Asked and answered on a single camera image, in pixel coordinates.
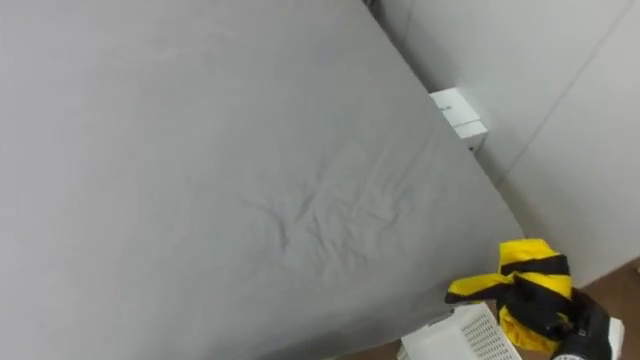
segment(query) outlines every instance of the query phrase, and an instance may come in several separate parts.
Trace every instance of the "yellow and black bag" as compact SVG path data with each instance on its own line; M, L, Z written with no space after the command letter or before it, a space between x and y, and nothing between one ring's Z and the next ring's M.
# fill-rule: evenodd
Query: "yellow and black bag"
M495 300L498 320L515 345L553 353L571 328L571 277L566 256L542 239L500 244L497 274L454 281L445 301Z

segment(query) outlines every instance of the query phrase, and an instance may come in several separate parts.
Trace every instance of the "bed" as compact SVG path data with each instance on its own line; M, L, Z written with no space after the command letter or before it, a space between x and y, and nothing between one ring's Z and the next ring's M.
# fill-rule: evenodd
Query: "bed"
M336 356L521 235L359 0L0 14L2 359Z

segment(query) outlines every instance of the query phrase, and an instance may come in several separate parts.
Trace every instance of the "ventilated basket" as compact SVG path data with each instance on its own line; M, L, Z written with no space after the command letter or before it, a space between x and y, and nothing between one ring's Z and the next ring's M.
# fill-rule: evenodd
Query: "ventilated basket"
M486 304L467 305L402 338L399 360L522 360Z

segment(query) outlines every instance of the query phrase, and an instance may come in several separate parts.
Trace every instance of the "black strap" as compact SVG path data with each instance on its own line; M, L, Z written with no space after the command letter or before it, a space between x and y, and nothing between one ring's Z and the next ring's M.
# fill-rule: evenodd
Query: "black strap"
M571 301L544 286L517 276L515 280L501 305L525 327L548 339L563 340L571 324L559 313L570 315Z
M569 275L569 262L564 255L554 255L544 259L519 261L500 267L500 274L507 276L513 272L536 272L544 275Z

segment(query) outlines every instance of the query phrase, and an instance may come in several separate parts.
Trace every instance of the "wooden floor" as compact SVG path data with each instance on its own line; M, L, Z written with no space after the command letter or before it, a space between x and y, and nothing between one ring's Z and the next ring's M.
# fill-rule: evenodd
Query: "wooden floor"
M587 286L585 291L625 325L622 360L640 359L640 259ZM342 357L340 360L396 360L400 342ZM549 360L548 356L522 352L524 360Z

